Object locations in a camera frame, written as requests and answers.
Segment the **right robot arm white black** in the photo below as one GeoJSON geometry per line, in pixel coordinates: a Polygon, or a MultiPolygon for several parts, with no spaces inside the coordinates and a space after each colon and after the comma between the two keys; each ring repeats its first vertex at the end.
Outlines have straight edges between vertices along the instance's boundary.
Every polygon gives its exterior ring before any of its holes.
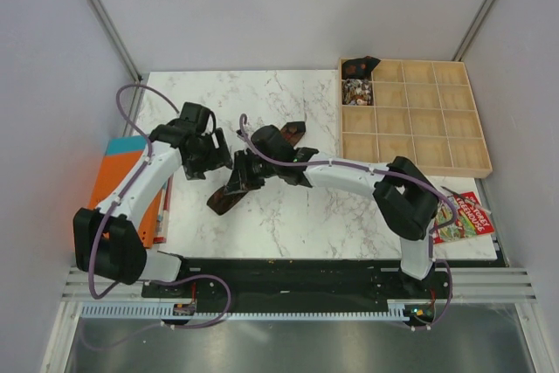
{"type": "Polygon", "coordinates": [[[225,196],[258,190],[277,177],[305,188],[341,190],[376,202],[384,222],[400,238],[400,287],[413,298],[431,288],[432,249],[429,229],[438,209],[432,184],[409,159],[399,156],[385,167],[296,148],[273,125],[238,136],[247,149],[235,153],[225,196]]]}

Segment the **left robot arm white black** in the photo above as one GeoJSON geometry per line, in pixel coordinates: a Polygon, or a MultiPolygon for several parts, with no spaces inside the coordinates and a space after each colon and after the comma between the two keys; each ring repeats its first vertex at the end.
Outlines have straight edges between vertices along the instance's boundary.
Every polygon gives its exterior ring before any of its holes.
{"type": "Polygon", "coordinates": [[[94,209],[79,209],[72,221],[75,259],[87,273],[90,294],[99,299],[95,277],[111,280],[112,287],[138,280],[161,282],[173,297],[191,288],[191,276],[173,254],[148,250],[140,236],[140,224],[164,184],[183,169],[189,180],[204,179],[207,171],[232,166],[231,153],[222,128],[211,134],[194,129],[161,125],[146,135],[134,167],[120,184],[94,209]]]}

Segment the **brown red patterned tie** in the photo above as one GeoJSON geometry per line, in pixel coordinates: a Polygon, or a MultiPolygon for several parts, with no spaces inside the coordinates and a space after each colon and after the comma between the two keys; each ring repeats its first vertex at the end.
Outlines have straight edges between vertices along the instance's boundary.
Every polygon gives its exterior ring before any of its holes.
{"type": "MultiPolygon", "coordinates": [[[[267,125],[256,130],[250,137],[261,153],[280,162],[292,162],[296,156],[295,146],[306,133],[304,121],[289,121],[282,128],[267,125]]],[[[275,168],[250,149],[234,154],[231,176],[227,183],[216,190],[206,205],[222,216],[232,209],[249,191],[262,188],[266,179],[277,176],[275,168]]]]}

